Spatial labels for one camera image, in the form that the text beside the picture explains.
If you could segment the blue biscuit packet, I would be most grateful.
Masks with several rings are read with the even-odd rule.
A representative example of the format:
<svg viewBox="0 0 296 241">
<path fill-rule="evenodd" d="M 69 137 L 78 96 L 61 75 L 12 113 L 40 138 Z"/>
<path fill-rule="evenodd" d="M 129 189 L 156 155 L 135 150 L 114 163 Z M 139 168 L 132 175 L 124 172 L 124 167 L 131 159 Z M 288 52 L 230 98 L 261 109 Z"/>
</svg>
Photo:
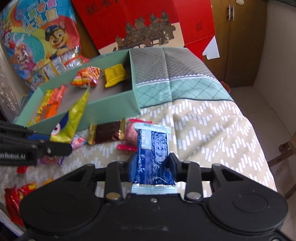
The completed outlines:
<svg viewBox="0 0 296 241">
<path fill-rule="evenodd" d="M 165 195 L 178 192 L 167 165 L 171 128 L 151 123 L 135 123 L 137 132 L 137 171 L 132 193 Z"/>
</svg>

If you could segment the yellow green snack packet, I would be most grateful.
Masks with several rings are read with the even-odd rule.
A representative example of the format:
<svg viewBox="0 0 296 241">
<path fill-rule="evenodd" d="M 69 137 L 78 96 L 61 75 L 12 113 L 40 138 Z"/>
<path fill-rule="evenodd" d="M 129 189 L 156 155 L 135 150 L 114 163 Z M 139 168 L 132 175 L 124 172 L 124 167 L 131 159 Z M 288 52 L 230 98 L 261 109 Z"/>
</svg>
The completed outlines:
<svg viewBox="0 0 296 241">
<path fill-rule="evenodd" d="M 83 95 L 70 107 L 63 118 L 57 123 L 50 135 L 50 141 L 70 144 L 77 131 L 85 107 L 90 96 L 90 87 Z"/>
</svg>

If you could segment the pink snack packet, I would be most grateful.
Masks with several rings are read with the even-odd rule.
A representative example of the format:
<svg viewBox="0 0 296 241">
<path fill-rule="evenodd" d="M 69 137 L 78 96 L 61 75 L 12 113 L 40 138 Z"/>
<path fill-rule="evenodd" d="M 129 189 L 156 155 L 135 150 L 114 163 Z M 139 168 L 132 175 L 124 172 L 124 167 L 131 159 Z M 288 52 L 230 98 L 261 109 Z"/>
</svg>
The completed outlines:
<svg viewBox="0 0 296 241">
<path fill-rule="evenodd" d="M 129 119 L 128 124 L 125 128 L 125 142 L 123 144 L 118 144 L 117 148 L 122 151 L 130 151 L 136 152 L 137 151 L 137 131 L 134 128 L 136 123 L 149 123 L 151 121 L 144 121 L 140 119 Z"/>
</svg>

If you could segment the yellow snack stick packet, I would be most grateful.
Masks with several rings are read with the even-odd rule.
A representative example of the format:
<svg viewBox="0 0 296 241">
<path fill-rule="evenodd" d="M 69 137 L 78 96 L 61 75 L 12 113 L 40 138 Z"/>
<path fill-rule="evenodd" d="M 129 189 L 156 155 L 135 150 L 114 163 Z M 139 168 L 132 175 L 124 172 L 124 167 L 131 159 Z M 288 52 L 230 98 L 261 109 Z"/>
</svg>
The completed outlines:
<svg viewBox="0 0 296 241">
<path fill-rule="evenodd" d="M 39 105 L 39 107 L 37 109 L 36 116 L 32 120 L 27 122 L 27 126 L 31 126 L 35 123 L 38 123 L 42 119 L 43 111 L 47 107 L 48 102 L 49 102 L 53 92 L 54 91 L 52 89 L 49 89 L 46 91 L 46 93 L 44 94 L 43 99 L 41 101 L 41 104 Z"/>
</svg>

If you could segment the brown gold snack packet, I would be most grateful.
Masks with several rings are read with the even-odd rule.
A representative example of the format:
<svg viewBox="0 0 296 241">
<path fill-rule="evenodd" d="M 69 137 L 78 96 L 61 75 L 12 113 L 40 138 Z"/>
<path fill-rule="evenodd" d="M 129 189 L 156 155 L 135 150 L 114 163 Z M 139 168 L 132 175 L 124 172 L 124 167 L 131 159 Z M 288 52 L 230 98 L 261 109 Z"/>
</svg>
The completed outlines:
<svg viewBox="0 0 296 241">
<path fill-rule="evenodd" d="M 101 125 L 91 124 L 87 143 L 89 145 L 102 144 L 125 139 L 125 119 L 104 123 Z"/>
</svg>

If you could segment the orange snack stick packet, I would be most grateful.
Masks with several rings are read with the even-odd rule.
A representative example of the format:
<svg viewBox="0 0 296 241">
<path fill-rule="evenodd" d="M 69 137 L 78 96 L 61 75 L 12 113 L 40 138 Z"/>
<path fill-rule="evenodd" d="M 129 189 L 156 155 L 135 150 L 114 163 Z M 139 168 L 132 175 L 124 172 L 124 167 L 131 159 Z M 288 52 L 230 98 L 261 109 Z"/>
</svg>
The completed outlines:
<svg viewBox="0 0 296 241">
<path fill-rule="evenodd" d="M 57 110 L 61 104 L 62 98 L 66 91 L 66 86 L 61 85 L 58 88 L 53 89 L 53 94 L 48 102 L 47 107 L 43 111 L 42 119 L 45 120 L 47 118 L 51 118 L 57 114 Z"/>
</svg>

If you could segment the grey embroidered curtain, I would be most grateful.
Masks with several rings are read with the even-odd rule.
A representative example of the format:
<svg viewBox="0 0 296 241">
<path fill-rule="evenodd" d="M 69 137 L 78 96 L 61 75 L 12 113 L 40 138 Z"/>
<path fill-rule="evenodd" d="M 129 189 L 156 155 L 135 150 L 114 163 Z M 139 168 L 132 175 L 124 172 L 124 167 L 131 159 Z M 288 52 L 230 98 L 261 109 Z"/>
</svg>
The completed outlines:
<svg viewBox="0 0 296 241">
<path fill-rule="evenodd" d="M 13 123 L 22 111 L 22 84 L 1 40 L 1 113 L 10 123 Z"/>
</svg>

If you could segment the mint green cardboard box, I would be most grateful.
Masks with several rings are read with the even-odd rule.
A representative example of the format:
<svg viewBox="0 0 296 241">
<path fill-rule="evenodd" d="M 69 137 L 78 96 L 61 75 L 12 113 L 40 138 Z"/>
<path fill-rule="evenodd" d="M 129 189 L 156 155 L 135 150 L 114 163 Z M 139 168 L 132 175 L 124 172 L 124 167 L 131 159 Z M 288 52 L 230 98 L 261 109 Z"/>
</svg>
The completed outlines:
<svg viewBox="0 0 296 241">
<path fill-rule="evenodd" d="M 91 124 L 110 123 L 140 114 L 132 53 L 130 50 L 121 50 L 98 56 L 84 64 L 84 67 L 95 66 L 104 70 L 116 64 L 123 65 L 128 73 L 128 79 L 106 88 L 104 86 L 106 84 L 105 76 L 100 76 L 98 85 L 90 89 L 88 103 L 79 123 L 78 130 L 87 129 Z M 36 116 L 36 112 L 46 91 L 65 85 L 66 91 L 57 110 L 57 114 L 28 126 L 29 130 L 49 134 L 69 108 L 85 92 L 85 89 L 71 85 L 71 81 L 78 71 L 79 68 L 75 68 L 39 86 L 30 97 L 19 117 L 15 120 L 15 124 L 26 126 Z"/>
</svg>

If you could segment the patterned bed quilt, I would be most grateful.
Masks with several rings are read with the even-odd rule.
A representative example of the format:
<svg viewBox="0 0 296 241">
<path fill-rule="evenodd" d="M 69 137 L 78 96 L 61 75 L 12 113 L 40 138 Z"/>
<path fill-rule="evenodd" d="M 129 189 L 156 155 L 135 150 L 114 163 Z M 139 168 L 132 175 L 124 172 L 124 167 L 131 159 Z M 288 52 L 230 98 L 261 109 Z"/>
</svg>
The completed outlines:
<svg viewBox="0 0 296 241">
<path fill-rule="evenodd" d="M 274 177 L 251 122 L 206 65 L 185 48 L 143 48 L 113 52 L 128 54 L 133 63 L 140 115 L 132 117 L 171 127 L 169 150 L 180 161 L 201 167 L 220 163 L 274 191 Z M 85 144 L 65 157 L 61 166 L 41 164 L 18 175 L 16 167 L 1 167 L 1 223 L 20 236 L 23 228 L 7 215 L 4 189 L 36 182 L 42 186 L 88 163 L 96 168 L 125 161 L 119 142 Z"/>
</svg>

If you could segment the orange plastic basin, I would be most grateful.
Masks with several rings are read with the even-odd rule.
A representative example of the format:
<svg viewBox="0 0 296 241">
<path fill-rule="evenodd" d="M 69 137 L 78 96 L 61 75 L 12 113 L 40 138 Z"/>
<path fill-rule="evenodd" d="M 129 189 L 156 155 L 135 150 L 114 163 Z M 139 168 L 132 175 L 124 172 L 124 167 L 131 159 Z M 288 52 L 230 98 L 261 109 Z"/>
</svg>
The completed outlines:
<svg viewBox="0 0 296 241">
<path fill-rule="evenodd" d="M 228 84 L 226 84 L 224 81 L 221 81 L 220 83 L 228 93 L 231 92 L 231 88 L 229 87 Z"/>
</svg>

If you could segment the orange red noodle snack packet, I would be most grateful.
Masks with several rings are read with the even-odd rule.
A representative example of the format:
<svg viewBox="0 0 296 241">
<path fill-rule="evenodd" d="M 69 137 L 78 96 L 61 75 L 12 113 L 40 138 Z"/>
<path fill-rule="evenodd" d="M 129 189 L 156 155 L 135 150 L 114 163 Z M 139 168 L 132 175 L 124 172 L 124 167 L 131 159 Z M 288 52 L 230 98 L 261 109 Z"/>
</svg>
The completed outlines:
<svg viewBox="0 0 296 241">
<path fill-rule="evenodd" d="M 96 87 L 98 85 L 100 74 L 101 69 L 98 67 L 89 66 L 82 68 L 77 72 L 76 76 L 71 82 L 71 85 L 81 88 Z"/>
</svg>

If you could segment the cartoon puppy snack gift bag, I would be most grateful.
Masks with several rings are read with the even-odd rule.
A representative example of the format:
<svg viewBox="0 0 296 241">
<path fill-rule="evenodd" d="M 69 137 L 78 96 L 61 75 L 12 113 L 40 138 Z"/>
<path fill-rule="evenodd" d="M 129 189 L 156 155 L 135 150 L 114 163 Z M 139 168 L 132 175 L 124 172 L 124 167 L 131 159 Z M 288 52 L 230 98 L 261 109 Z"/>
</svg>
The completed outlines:
<svg viewBox="0 0 296 241">
<path fill-rule="evenodd" d="M 1 37 L 8 56 L 26 85 L 40 85 L 87 59 L 70 1 L 10 1 L 1 10 Z"/>
</svg>

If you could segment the red gift bag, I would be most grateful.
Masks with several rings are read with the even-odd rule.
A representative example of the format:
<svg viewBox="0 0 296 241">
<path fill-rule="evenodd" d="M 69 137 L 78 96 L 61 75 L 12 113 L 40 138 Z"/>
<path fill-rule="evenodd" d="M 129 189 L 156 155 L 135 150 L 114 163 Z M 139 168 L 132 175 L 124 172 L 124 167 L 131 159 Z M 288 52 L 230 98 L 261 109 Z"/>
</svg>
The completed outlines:
<svg viewBox="0 0 296 241">
<path fill-rule="evenodd" d="M 147 47 L 185 47 L 220 57 L 210 1 L 72 1 L 100 54 Z"/>
</svg>

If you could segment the wooden wardrobe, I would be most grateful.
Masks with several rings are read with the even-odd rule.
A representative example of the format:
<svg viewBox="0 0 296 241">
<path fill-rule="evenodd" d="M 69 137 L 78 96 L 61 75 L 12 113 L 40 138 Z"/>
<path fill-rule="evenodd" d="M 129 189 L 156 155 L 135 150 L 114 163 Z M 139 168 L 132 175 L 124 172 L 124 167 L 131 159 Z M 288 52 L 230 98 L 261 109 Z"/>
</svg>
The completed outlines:
<svg viewBox="0 0 296 241">
<path fill-rule="evenodd" d="M 219 58 L 204 63 L 231 88 L 252 86 L 265 38 L 267 1 L 211 1 Z"/>
</svg>

